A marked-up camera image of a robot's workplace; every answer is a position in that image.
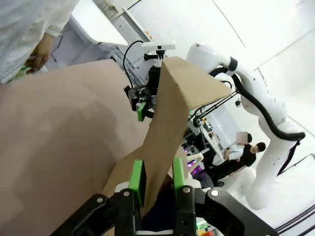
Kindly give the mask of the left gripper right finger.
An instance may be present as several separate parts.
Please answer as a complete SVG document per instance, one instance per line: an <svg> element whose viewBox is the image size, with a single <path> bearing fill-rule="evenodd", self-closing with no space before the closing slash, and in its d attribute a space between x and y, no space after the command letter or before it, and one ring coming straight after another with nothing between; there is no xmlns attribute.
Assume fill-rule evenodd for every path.
<svg viewBox="0 0 315 236"><path fill-rule="evenodd" d="M175 236L195 236L197 217L224 236L277 236L278 232L220 187L207 192L185 183L182 160L173 161Z"/></svg>

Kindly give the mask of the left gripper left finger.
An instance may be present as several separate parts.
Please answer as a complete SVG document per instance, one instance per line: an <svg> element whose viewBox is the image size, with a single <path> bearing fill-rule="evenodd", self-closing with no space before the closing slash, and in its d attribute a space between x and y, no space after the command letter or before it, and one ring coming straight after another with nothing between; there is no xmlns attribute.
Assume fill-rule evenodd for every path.
<svg viewBox="0 0 315 236"><path fill-rule="evenodd" d="M134 161L129 182L117 185L111 197L92 195L51 235L103 236L113 229L115 236L135 236L141 228L140 208L144 205L146 180L144 161Z"/></svg>

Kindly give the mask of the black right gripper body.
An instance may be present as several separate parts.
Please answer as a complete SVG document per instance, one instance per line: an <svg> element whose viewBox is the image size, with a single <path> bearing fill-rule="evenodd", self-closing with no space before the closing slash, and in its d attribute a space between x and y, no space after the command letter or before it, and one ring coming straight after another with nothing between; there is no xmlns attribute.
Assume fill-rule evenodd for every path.
<svg viewBox="0 0 315 236"><path fill-rule="evenodd" d="M131 88L126 86L124 92L126 93L129 103L133 111L136 111L141 103L146 102L149 110L156 109L156 95L157 88L151 88L147 85L142 85L138 87Z"/></svg>

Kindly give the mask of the person's right hand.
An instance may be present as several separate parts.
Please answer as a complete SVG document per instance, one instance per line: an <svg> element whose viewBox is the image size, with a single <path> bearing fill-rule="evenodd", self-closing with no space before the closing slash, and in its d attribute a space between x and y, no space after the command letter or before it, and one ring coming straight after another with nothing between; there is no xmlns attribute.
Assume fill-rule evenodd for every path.
<svg viewBox="0 0 315 236"><path fill-rule="evenodd" d="M39 71L44 64L48 61L50 56L49 49L34 49L27 61L25 66L28 68L26 73L32 74Z"/></svg>

